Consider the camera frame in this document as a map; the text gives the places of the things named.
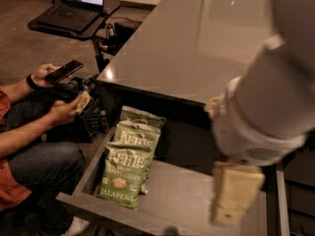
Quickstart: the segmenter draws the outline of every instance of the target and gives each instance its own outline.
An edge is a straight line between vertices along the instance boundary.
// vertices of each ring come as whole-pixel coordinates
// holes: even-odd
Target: black wristband
[[[27,76],[27,82],[28,82],[29,86],[31,87],[31,89],[34,89],[34,90],[40,89],[40,87],[33,82],[31,75]]]

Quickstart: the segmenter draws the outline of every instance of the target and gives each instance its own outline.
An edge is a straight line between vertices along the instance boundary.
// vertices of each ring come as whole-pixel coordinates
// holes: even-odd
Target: black laptop
[[[104,0],[56,0],[37,21],[49,27],[82,32],[103,14]]]

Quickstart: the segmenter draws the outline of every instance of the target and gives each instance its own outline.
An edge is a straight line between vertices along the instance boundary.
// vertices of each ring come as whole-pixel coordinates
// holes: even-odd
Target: blue jeans
[[[54,102],[49,90],[40,90],[11,106],[1,132],[24,125],[45,114]],[[72,194],[85,169],[85,158],[73,143],[36,141],[8,156],[15,180],[41,193],[44,218],[38,235],[61,235],[71,224],[71,214],[55,200],[59,192]]]

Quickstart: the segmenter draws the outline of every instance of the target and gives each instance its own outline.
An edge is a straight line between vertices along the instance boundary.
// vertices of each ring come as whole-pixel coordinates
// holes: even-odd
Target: white shoe
[[[68,230],[61,236],[78,236],[87,230],[90,224],[90,222],[75,216]]]

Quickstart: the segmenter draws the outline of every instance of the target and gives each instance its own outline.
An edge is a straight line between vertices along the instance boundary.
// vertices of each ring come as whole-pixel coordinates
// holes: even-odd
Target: black phone
[[[47,75],[45,79],[52,84],[57,84],[82,67],[82,63],[77,60],[72,60],[68,64]]]

